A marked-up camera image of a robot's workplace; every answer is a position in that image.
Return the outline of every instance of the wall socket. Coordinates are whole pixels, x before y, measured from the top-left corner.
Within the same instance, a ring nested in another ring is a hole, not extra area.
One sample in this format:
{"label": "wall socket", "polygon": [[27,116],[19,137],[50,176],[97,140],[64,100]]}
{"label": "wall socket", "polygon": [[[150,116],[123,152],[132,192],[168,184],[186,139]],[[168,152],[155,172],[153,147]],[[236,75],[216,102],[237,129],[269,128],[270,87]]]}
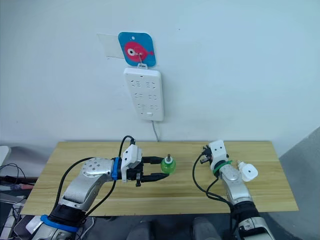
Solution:
{"label": "wall socket", "polygon": [[162,121],[164,104],[160,72],[127,67],[123,74],[139,117],[145,120]]}

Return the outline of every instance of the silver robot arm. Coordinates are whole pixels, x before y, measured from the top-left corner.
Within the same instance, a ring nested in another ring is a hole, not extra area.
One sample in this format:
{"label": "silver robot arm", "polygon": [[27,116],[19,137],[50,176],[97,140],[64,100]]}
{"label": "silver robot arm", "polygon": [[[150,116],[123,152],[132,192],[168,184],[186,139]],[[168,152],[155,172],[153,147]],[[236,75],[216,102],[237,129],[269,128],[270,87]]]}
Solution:
{"label": "silver robot arm", "polygon": [[117,180],[124,183],[128,180],[136,181],[136,186],[140,187],[141,183],[164,179],[169,174],[143,174],[145,163],[160,164],[162,159],[155,156],[142,157],[141,148],[134,143],[123,152],[122,158],[88,158],[51,214],[41,216],[43,224],[32,240],[73,240],[104,183],[113,181],[113,189]]}
{"label": "silver robot arm", "polygon": [[201,163],[209,161],[213,174],[223,182],[228,201],[233,205],[231,214],[237,219],[241,239],[275,240],[266,221],[260,217],[241,173],[228,161],[224,141],[211,142],[204,155],[206,159]]}

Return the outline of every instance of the gray floor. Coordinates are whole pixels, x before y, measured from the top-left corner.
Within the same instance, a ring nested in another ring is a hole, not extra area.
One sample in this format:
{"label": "gray floor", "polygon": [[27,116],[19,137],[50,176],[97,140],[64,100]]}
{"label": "gray floor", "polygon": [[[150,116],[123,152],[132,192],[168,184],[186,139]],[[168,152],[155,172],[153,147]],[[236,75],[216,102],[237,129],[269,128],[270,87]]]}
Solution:
{"label": "gray floor", "polygon": [[[320,128],[280,158],[299,211],[261,214],[277,240],[320,239],[319,143]],[[228,229],[228,214],[120,216],[114,220],[97,218],[87,239],[125,240],[140,221],[153,221],[157,240],[189,240],[190,226],[197,216],[205,216],[221,236]]]}

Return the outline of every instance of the green bottle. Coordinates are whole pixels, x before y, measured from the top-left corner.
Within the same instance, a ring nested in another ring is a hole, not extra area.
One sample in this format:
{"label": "green bottle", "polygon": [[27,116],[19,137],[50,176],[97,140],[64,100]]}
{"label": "green bottle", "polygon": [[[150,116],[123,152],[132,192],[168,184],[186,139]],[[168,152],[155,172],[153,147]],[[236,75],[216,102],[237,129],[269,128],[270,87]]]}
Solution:
{"label": "green bottle", "polygon": [[161,169],[164,174],[173,174],[176,170],[176,161],[170,154],[161,162]]}

